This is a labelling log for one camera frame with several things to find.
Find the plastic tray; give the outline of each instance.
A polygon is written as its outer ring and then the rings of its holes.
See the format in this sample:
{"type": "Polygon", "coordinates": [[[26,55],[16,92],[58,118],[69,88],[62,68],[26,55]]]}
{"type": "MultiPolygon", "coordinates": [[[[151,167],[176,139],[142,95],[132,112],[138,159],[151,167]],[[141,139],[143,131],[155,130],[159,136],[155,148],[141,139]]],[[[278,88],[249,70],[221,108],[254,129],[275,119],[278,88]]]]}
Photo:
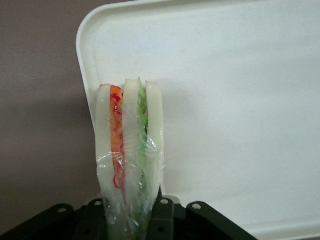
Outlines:
{"type": "Polygon", "coordinates": [[[260,240],[320,236],[320,1],[101,6],[77,54],[91,116],[102,83],[162,89],[166,194],[260,240]]]}

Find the sandwich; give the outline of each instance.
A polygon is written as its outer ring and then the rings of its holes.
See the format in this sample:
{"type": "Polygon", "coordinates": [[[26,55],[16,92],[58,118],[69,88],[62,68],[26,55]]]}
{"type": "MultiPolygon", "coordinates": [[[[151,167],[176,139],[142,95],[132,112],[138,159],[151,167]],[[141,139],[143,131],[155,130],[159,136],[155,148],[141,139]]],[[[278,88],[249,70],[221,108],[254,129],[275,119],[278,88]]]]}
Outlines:
{"type": "Polygon", "coordinates": [[[163,173],[164,123],[159,85],[102,84],[95,112],[97,176],[109,239],[144,239],[163,173]]]}

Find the white tray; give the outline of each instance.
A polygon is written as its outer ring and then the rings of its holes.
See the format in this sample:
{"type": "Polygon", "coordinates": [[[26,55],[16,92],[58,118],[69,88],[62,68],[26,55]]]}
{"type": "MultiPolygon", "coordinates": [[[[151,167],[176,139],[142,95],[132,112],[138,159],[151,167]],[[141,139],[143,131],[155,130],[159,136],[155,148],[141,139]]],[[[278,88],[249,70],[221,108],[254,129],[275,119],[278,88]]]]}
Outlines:
{"type": "Polygon", "coordinates": [[[162,89],[166,194],[260,240],[320,236],[320,1],[134,1],[82,22],[91,116],[102,83],[162,89]]]}

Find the wrapped sandwich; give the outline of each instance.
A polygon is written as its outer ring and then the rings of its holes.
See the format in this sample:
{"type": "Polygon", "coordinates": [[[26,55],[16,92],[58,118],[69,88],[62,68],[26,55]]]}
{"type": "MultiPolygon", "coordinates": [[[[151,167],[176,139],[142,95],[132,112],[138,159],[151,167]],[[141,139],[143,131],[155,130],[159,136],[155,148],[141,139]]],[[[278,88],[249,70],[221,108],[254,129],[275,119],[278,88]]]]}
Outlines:
{"type": "Polygon", "coordinates": [[[146,237],[163,178],[164,124],[156,83],[103,84],[95,112],[97,175],[108,239],[146,237]]]}

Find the tomato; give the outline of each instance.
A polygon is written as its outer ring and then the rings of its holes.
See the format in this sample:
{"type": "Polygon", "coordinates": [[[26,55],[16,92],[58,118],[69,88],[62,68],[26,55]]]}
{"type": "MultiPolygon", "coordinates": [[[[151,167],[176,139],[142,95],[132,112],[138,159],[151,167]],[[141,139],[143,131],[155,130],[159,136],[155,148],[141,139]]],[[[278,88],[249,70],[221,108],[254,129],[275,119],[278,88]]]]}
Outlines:
{"type": "Polygon", "coordinates": [[[113,183],[117,189],[125,186],[125,151],[122,127],[123,91],[112,85],[110,88],[110,134],[112,162],[114,167],[113,183]]]}

